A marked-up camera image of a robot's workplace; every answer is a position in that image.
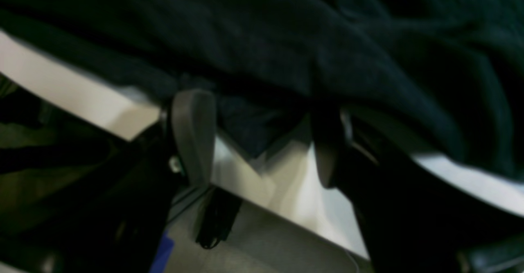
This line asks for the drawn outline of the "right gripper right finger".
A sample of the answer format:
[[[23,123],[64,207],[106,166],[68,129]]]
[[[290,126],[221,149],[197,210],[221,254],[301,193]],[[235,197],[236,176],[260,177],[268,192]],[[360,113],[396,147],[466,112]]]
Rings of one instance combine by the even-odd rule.
[[[522,273],[523,184],[455,163],[361,106],[310,113],[321,184],[355,210],[377,273]]]

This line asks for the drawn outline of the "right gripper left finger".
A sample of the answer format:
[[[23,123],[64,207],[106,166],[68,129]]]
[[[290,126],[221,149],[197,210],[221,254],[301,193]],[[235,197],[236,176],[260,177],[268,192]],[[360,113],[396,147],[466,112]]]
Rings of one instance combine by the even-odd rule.
[[[216,133],[214,94],[178,92],[116,155],[38,202],[39,223],[25,232],[25,271],[149,271],[182,177],[209,184]]]

